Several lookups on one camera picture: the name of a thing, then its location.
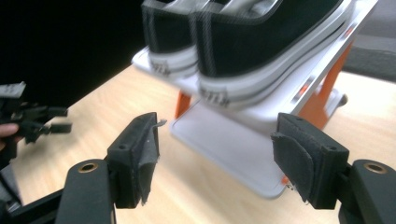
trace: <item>human hand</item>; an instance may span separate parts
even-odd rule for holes
[[[9,137],[12,134],[16,133],[19,129],[19,126],[14,123],[9,124],[0,124],[0,151],[6,147],[6,143],[3,141],[4,137]]]

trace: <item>table surface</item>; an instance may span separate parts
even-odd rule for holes
[[[395,169],[395,84],[341,73],[335,87],[346,93],[348,103],[324,132],[350,150],[349,162],[369,159]],[[131,65],[82,98],[69,109],[70,134],[19,144],[12,166],[23,202],[62,189],[76,163],[104,158],[133,118],[155,111],[159,119],[174,119],[177,95],[178,89]],[[259,197],[180,143],[169,123],[159,129],[161,157],[148,202],[117,210],[118,223],[338,223],[339,203],[335,210],[315,210],[289,189],[274,200]]]

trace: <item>shoe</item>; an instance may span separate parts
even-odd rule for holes
[[[207,0],[145,0],[143,27],[152,72],[170,79],[189,77],[198,56],[190,34],[189,14]]]
[[[208,103],[241,108],[262,101],[298,65],[347,28],[351,0],[249,1],[237,10],[191,14],[199,92]]]

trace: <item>white rubber sole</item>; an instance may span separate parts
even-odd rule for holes
[[[198,55],[195,46],[174,53],[148,52],[150,67],[155,75],[169,79],[190,77],[198,71]]]
[[[239,108],[270,94],[297,66],[331,44],[347,28],[353,4],[345,0],[322,24],[272,63],[240,77],[200,76],[199,89],[211,105]]]

